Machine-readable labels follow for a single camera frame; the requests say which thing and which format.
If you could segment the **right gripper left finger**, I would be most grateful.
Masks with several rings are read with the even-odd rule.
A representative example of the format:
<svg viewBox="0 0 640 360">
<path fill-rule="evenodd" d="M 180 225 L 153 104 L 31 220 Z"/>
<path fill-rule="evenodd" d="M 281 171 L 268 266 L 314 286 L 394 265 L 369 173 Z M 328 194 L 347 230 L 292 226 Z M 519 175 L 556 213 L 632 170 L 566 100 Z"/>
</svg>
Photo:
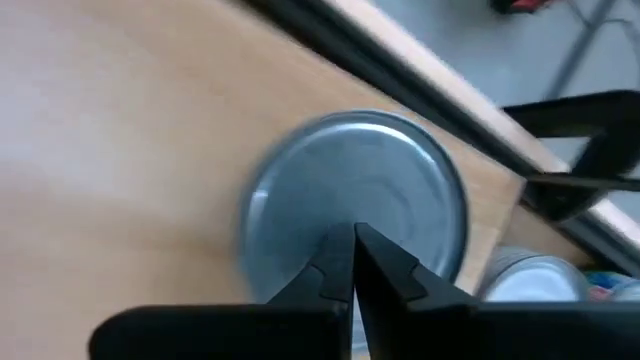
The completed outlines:
<svg viewBox="0 0 640 360">
<path fill-rule="evenodd" d="M 351 354 L 354 228 L 338 225 L 265 304 L 141 306 L 92 333 L 90 360 L 334 360 Z"/>
</svg>

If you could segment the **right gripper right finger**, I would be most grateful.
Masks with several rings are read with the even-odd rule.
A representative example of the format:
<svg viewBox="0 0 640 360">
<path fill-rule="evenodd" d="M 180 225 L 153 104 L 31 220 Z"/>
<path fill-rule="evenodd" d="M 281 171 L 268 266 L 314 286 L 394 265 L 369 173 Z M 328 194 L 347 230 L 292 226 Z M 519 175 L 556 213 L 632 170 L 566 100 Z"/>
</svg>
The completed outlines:
<svg viewBox="0 0 640 360">
<path fill-rule="evenodd" d="M 640 360 L 638 303 L 485 303 L 371 226 L 355 233 L 372 360 Z"/>
</svg>

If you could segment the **silver lid can green label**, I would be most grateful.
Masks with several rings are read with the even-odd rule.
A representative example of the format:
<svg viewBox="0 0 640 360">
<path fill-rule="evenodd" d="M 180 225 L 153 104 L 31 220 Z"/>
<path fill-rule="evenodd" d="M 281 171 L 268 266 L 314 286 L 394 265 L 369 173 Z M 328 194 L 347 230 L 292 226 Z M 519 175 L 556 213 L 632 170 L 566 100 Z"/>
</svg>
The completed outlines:
<svg viewBox="0 0 640 360">
<path fill-rule="evenodd" d="M 588 300 L 588 284 L 562 258 L 499 246 L 490 257 L 477 294 L 489 302 L 577 302 Z"/>
<path fill-rule="evenodd" d="M 375 110 L 294 130 L 259 163 L 241 209 L 240 261 L 259 302 L 291 281 L 338 224 L 371 225 L 449 281 L 469 233 L 466 191 L 445 149 L 417 124 Z"/>
</svg>

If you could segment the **gold lid can colourful label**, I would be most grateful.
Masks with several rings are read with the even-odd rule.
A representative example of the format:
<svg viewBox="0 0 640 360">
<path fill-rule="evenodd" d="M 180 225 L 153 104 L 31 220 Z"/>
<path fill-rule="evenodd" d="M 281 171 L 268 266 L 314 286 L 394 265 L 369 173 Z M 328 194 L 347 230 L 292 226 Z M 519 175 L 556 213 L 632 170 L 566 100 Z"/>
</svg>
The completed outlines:
<svg viewBox="0 0 640 360">
<path fill-rule="evenodd" d="M 640 279 L 606 271 L 588 271 L 585 278 L 591 300 L 640 302 Z"/>
</svg>

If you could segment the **wooden shelf black metal legs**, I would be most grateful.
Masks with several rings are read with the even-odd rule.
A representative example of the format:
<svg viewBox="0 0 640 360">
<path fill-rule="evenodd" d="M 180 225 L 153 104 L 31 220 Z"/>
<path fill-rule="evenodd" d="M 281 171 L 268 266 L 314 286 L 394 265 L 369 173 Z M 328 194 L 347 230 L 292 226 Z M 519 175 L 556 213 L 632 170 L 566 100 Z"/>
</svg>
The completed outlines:
<svg viewBox="0 0 640 360">
<path fill-rule="evenodd" d="M 137 305 L 245 301 L 247 175 L 351 108 L 404 112 L 236 0 L 0 0 L 0 360 L 87 360 Z"/>
</svg>

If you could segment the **red black tool case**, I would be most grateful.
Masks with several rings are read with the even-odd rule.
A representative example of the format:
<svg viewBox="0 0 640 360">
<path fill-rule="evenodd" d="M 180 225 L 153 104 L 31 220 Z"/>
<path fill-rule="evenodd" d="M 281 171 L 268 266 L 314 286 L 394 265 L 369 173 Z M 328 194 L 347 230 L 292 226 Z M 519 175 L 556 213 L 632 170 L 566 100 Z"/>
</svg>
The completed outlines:
<svg viewBox="0 0 640 360">
<path fill-rule="evenodd" d="M 489 0 L 493 10 L 499 14 L 534 13 L 553 0 Z"/>
</svg>

